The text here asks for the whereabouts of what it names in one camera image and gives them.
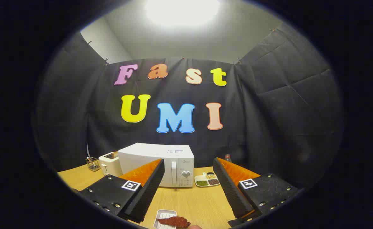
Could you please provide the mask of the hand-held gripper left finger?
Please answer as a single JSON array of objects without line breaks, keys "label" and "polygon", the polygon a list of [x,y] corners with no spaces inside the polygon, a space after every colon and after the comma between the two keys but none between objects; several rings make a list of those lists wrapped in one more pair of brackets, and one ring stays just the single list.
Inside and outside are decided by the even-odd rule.
[{"label": "hand-held gripper left finger", "polygon": [[165,173],[162,158],[147,163],[120,177],[106,175],[78,191],[88,203],[108,212],[140,223]]}]

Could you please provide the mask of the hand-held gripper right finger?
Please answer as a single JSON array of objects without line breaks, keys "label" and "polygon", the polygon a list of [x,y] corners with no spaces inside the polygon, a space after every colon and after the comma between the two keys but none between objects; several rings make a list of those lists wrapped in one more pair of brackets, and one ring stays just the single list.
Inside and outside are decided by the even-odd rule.
[{"label": "hand-held gripper right finger", "polygon": [[300,191],[274,173],[259,175],[218,157],[213,171],[235,216],[232,227],[276,211]]}]

